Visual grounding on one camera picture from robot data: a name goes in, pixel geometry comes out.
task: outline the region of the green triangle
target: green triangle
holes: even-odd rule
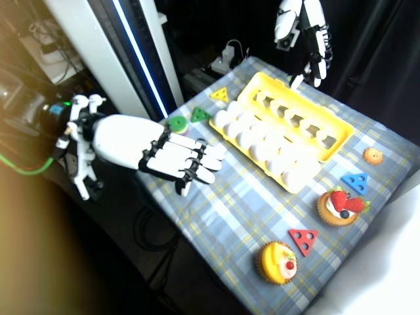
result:
[[[202,121],[209,119],[211,116],[205,110],[201,109],[200,107],[194,108],[191,116],[191,122],[196,123],[197,121]]]

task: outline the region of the tablecloth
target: tablecloth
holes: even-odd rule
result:
[[[196,106],[214,114],[226,104],[210,99],[212,92],[227,87],[229,99],[235,100],[258,71],[287,80],[286,73],[250,57],[171,116],[182,115],[190,120]],[[327,106],[355,127],[353,137],[300,193],[286,192],[223,140],[206,121],[189,123],[188,136],[204,138],[213,146],[227,149],[214,184],[195,181],[184,198],[176,194],[173,182],[139,174],[156,203],[227,287],[255,314],[302,312],[352,251],[409,171],[419,166],[420,148],[384,125],[306,84],[297,92]],[[371,146],[384,153],[385,160],[379,166],[372,166],[362,158],[364,150]],[[325,224],[317,213],[318,198],[338,185],[347,188],[340,178],[358,173],[369,176],[365,199],[371,202],[371,209],[350,226]],[[288,234],[292,228],[319,232],[308,257],[301,255]],[[298,273],[287,285],[266,283],[255,268],[258,250],[274,240],[287,243],[297,254]]]

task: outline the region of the led light strip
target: led light strip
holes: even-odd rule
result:
[[[112,0],[114,3],[114,7],[117,10],[119,19],[123,23],[125,32],[127,33],[130,43],[134,48],[134,51],[136,52],[137,59],[140,62],[140,65],[143,68],[144,74],[146,75],[147,81],[149,82],[150,87],[152,88],[153,94],[157,100],[157,103],[159,104],[160,110],[162,111],[162,114],[165,118],[168,118],[168,114],[166,112],[165,106],[163,105],[162,99],[160,98],[160,95],[158,93],[158,90],[156,89],[155,83],[153,82],[152,76],[150,75],[149,69],[147,68],[147,65],[143,59],[142,53],[140,52],[140,48],[137,45],[136,39],[134,38],[133,32],[131,31],[130,25],[127,21],[127,18],[125,17],[123,8],[121,7],[121,4],[118,0]]]

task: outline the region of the strawberry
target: strawberry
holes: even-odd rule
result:
[[[360,198],[352,198],[346,201],[344,208],[346,210],[359,213],[365,209],[365,203]]]
[[[344,191],[338,190],[336,192],[332,192],[330,198],[337,212],[343,210],[347,201],[347,194]]]

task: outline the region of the blue triangle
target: blue triangle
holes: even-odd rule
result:
[[[362,196],[366,193],[366,183],[368,182],[368,174],[346,175],[341,177],[341,180],[348,184],[351,188],[357,191]]]

